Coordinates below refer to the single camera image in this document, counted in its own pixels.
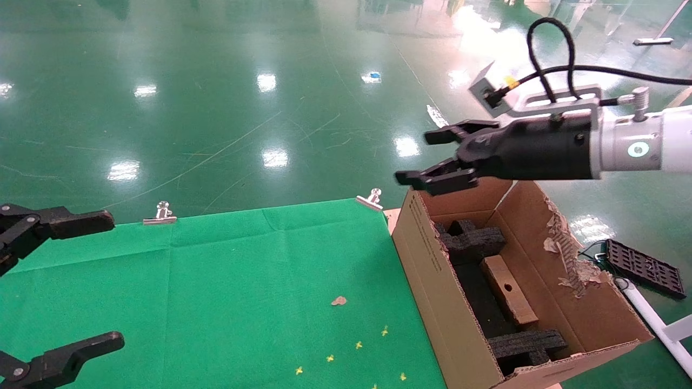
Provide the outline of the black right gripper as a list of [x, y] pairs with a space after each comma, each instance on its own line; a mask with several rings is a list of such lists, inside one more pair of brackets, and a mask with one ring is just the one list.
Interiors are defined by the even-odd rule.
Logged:
[[398, 185], [431, 196], [478, 187], [480, 177], [508, 180], [591, 180], [591, 118], [588, 114], [522, 118], [506, 125], [463, 120], [426, 131], [428, 145], [459, 143], [458, 158], [425, 170], [395, 172]]

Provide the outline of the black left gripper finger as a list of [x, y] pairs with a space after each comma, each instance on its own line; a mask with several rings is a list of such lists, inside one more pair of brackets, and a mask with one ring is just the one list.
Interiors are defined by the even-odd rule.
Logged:
[[107, 210], [74, 214], [64, 206], [34, 210], [2, 204], [1, 276], [49, 239], [88, 236], [114, 227], [114, 217]]
[[1, 388], [57, 388], [73, 383], [91, 359], [124, 347], [124, 335], [113, 331], [44, 352], [29, 362], [1, 352]]

